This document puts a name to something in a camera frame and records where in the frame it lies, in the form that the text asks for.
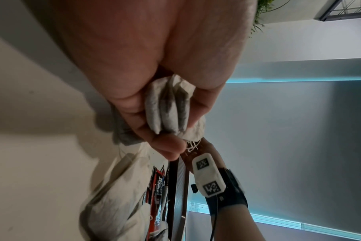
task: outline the black wrist strap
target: black wrist strap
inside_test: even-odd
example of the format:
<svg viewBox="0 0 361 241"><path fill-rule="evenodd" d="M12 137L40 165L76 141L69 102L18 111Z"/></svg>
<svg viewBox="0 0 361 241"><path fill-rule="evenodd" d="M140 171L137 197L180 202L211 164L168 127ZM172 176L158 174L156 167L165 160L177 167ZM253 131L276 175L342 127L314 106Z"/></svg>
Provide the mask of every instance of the black wrist strap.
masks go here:
<svg viewBox="0 0 361 241"><path fill-rule="evenodd" d="M223 193L217 194L217 198L216 196L205 198L208 204L209 213L211 215L216 215L220 209L236 204L243 204L248 207L244 192L241 190L233 173L225 168L219 168L219 172L227 188Z"/></svg>

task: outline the skin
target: skin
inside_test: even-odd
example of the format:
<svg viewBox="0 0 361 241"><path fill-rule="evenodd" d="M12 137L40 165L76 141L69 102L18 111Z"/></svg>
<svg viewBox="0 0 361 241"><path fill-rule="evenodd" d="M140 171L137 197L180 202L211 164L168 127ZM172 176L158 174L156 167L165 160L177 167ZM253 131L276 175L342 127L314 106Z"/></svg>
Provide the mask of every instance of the skin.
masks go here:
<svg viewBox="0 0 361 241"><path fill-rule="evenodd" d="M168 160L185 150L147 125L147 84L172 73L196 86L188 126L211 110L241 55L256 0L51 0L71 57L137 135Z"/></svg>
<svg viewBox="0 0 361 241"><path fill-rule="evenodd" d="M203 138L197 149L181 154L181 158L190 172L193 173L192 160L204 153L211 154L218 168L227 168L219 152ZM215 216L211 216L212 225L214 221ZM248 208L243 204L227 206L219 210L214 240L265 241Z"/></svg>

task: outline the forearm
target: forearm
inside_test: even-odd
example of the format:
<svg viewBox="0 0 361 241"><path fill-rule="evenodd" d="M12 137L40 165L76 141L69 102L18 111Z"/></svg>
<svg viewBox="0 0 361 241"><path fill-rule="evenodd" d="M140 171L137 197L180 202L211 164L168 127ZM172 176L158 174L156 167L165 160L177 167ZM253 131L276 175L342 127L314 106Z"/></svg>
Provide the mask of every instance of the forearm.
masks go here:
<svg viewBox="0 0 361 241"><path fill-rule="evenodd" d="M248 208L241 204L219 210L214 240L265 241Z"/></svg>

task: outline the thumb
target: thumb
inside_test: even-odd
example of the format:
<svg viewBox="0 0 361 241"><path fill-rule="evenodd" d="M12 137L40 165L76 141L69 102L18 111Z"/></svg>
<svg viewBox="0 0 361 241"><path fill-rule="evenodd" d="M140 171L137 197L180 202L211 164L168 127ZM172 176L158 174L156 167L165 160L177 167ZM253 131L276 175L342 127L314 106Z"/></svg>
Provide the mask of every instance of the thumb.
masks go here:
<svg viewBox="0 0 361 241"><path fill-rule="evenodd" d="M188 118L188 127L193 127L196 122L205 114L207 114L214 105L217 96L223 89L225 83L214 89L196 88L190 101L190 110Z"/></svg>

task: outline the black wire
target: black wire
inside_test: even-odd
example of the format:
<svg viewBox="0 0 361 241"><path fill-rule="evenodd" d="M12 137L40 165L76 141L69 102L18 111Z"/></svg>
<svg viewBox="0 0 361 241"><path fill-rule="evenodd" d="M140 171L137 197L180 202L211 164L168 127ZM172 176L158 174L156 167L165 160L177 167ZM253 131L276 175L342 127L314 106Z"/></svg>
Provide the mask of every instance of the black wire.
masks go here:
<svg viewBox="0 0 361 241"><path fill-rule="evenodd" d="M215 229L216 229L216 220L217 220L217 213L219 212L219 200L218 197L216 195L216 216L215 216L215 221L213 222L213 227L212 227L212 233L211 233L211 238L209 239L209 241L213 240L213 235L215 233Z"/></svg>

